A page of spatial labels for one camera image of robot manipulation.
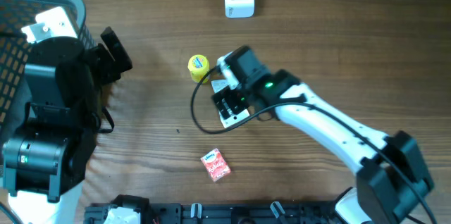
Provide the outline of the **yellow lidded jar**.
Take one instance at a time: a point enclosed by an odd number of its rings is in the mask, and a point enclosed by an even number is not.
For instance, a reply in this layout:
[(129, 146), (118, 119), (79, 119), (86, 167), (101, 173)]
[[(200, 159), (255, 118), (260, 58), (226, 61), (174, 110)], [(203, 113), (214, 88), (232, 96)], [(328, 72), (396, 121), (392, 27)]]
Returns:
[(210, 70), (210, 63), (207, 57), (197, 54), (189, 59), (187, 68), (191, 74), (192, 80), (199, 83)]

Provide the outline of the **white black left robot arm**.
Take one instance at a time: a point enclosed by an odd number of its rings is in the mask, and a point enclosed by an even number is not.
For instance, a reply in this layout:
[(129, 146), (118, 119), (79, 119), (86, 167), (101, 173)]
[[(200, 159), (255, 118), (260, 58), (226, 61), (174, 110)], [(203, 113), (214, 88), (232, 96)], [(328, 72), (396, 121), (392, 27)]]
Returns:
[(97, 135), (111, 115), (102, 92), (132, 68), (116, 33), (87, 48), (76, 37), (50, 37), (32, 45), (25, 65), (31, 93), (24, 120), (2, 149), (2, 212), (13, 223), (69, 223), (81, 194)]

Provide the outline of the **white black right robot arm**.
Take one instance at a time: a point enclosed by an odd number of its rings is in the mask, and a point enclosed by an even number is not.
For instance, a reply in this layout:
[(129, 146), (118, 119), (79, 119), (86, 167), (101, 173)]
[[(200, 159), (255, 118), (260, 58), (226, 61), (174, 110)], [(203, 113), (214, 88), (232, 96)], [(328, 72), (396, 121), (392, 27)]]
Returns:
[(423, 206), (434, 184), (416, 140), (365, 126), (318, 97), (286, 70), (272, 73), (249, 46), (220, 57), (216, 70), (228, 86), (226, 100), (249, 104), (309, 135), (337, 156), (356, 183), (338, 198), (333, 215), (343, 223), (401, 223)]

